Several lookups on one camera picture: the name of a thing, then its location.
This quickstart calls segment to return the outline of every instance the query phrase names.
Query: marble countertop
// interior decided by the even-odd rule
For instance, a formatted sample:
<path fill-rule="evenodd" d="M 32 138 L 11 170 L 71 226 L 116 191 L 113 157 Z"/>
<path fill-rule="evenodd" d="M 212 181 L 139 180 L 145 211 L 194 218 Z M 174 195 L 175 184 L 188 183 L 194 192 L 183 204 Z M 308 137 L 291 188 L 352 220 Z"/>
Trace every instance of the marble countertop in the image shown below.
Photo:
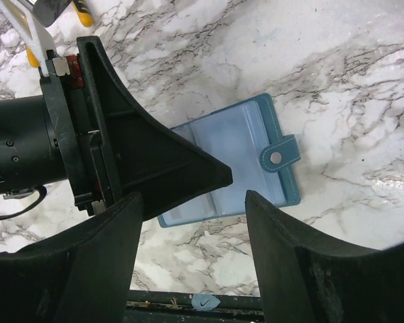
<path fill-rule="evenodd" d="M 168 127 L 267 92 L 295 134 L 302 202 L 284 211 L 332 236 L 404 241 L 404 0 L 88 0 L 49 28 L 60 55 L 98 35 L 129 91 Z M 20 37 L 0 13 L 0 100 L 40 94 Z M 0 222 L 0 252 L 87 218 L 67 182 Z M 24 201 L 0 197 L 0 214 Z M 144 223 L 131 288 L 258 295 L 245 217 L 162 229 Z"/>

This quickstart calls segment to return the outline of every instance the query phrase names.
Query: blue pouch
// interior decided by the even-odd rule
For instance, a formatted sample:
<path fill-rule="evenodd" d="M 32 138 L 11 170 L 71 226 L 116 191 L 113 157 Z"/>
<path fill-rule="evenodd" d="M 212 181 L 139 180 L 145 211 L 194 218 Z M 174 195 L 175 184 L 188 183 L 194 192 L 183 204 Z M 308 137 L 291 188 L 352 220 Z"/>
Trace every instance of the blue pouch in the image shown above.
<path fill-rule="evenodd" d="M 277 207 L 301 201 L 292 164 L 300 159 L 295 136 L 283 136 L 269 94 L 261 94 L 172 129 L 231 167 L 234 183 L 158 217 L 171 227 L 245 213 L 255 190 Z"/>

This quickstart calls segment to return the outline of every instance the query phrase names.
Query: black cable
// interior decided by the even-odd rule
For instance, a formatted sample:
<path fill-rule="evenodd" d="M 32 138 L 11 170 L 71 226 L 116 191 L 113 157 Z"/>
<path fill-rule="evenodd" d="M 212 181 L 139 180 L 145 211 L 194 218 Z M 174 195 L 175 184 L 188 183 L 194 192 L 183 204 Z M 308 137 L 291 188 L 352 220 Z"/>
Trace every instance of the black cable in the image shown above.
<path fill-rule="evenodd" d="M 18 215 L 24 214 L 25 212 L 28 212 L 28 211 L 34 209 L 35 207 L 37 207 L 39 205 L 39 203 L 44 200 L 44 198 L 45 198 L 45 196 L 47 194 L 47 190 L 46 190 L 45 186 L 43 186 L 43 185 L 37 186 L 34 189 L 39 192 L 39 197 L 38 197 L 37 200 L 35 200 L 32 204 L 27 206 L 22 211 L 19 211 L 19 212 L 14 213 L 14 214 L 9 214 L 9 215 L 0 215 L 0 221 L 12 219 L 13 217 L 17 217 Z"/>

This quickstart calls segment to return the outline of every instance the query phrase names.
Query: black cylinder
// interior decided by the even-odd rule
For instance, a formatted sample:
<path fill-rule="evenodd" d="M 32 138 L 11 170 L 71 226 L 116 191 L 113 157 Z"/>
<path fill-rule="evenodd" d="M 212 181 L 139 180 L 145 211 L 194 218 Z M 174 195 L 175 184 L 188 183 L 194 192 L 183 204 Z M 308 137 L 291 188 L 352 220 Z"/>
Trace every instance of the black cylinder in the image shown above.
<path fill-rule="evenodd" d="M 43 96 L 0 101 L 0 194 L 66 178 Z"/>

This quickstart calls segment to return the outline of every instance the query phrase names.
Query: yellow handle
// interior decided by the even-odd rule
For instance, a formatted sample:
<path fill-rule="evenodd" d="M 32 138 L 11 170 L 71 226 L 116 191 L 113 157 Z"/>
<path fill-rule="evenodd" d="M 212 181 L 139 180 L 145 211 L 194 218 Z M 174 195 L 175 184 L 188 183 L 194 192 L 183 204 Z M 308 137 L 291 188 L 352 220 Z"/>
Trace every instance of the yellow handle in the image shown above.
<path fill-rule="evenodd" d="M 40 66 L 38 60 L 36 59 L 36 57 L 34 56 L 33 52 L 26 46 L 26 50 L 27 50 L 27 59 L 28 59 L 28 63 L 35 67 L 38 68 Z"/>
<path fill-rule="evenodd" d="M 85 27 L 90 27 L 93 24 L 93 17 L 90 14 L 86 3 L 83 0 L 73 0 L 72 5 L 78 14 L 81 24 Z"/>

